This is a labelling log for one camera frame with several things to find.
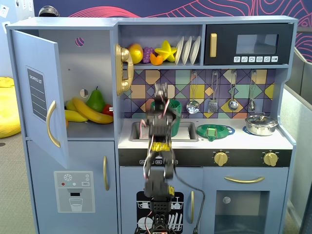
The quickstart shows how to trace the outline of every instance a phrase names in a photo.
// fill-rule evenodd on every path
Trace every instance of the colorful tile backsplash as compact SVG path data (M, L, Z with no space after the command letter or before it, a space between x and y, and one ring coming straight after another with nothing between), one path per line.
M182 103L183 118L246 118L250 115L248 110L250 96L250 70L237 70L236 88L234 98L239 107L236 111L229 109L231 99L231 70L216 70L216 78L212 86L212 70L195 70L197 72L197 87L194 99L200 103L200 112L190 115L186 110L186 104L193 98L192 87L196 81L190 70L135 70L131 90L123 95L125 118L145 118L145 112L154 101L155 83L168 84L168 97ZM256 86L253 91L255 101L254 112L269 114L274 91L275 70L257 70ZM209 101L213 98L218 100L218 111L208 113Z

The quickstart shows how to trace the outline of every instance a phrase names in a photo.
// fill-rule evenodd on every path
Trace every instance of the countertop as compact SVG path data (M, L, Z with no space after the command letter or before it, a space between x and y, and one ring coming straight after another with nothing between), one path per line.
M148 141L130 141L132 124L140 122L140 119L125 119L120 134L118 148L120 149L142 149L148 147ZM202 124L220 124L227 125L235 129L235 133L223 139L216 139L209 142L206 138L198 136L197 142L174 141L172 147L174 149L279 149L292 150L293 145L286 139L277 128L271 136L255 136L243 131L245 119L182 119L181 122L193 122L197 128Z

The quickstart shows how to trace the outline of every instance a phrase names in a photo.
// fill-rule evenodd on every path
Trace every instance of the black cable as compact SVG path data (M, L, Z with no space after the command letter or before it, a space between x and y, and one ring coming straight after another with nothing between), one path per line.
M184 185L190 187L191 189L194 189L194 190L197 190L197 191L200 191L202 194L203 194L203 199L202 199L202 202L201 202L201 206L200 206L200 211L199 211L199 215L198 215L198 218L197 218L197 223L196 223L196 227L194 228L193 230L193 234L197 234L198 233L198 226L199 226L199 221L200 221L200 217L201 217L201 213L203 211L203 208L204 208L204 203L205 203L205 198L206 198L206 194L203 190L201 189L198 189L198 188L195 188L193 187L192 185L188 184L187 182L185 182L182 178L180 178L177 173L176 173L176 156L173 152L173 150L171 149L171 152L174 156L174 172L175 172L175 176L177 177L177 179Z

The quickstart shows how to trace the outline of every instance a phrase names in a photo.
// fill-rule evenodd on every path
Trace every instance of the cabinet door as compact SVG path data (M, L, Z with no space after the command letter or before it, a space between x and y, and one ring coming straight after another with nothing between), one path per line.
M177 168L176 172L187 183L202 188L202 168ZM175 233L193 233L196 225L202 193L194 191L194 218L191 222L191 192L192 189L182 184L175 176L168 184L175 188L175 198L172 199L169 216L169 227ZM121 229L122 234L133 234L137 225L145 232L144 219L150 212L150 199L144 196L145 180L143 167L120 168L120 196L121 196ZM152 219L147 218L150 228Z
M68 146L58 44L19 31L12 31L12 37L15 80L26 135L45 155L52 156L66 168Z
M68 169L33 141L27 144L40 234L116 234L114 143L69 141ZM84 177L82 183L75 178L79 174ZM86 199L84 194L92 193L90 187L94 191Z
M288 168L204 168L201 233L277 234L287 176Z

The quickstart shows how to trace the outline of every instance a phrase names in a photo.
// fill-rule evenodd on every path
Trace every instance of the open cabinet door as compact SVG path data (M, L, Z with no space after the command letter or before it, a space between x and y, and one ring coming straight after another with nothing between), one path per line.
M58 44L20 31L12 38L26 136L67 168Z

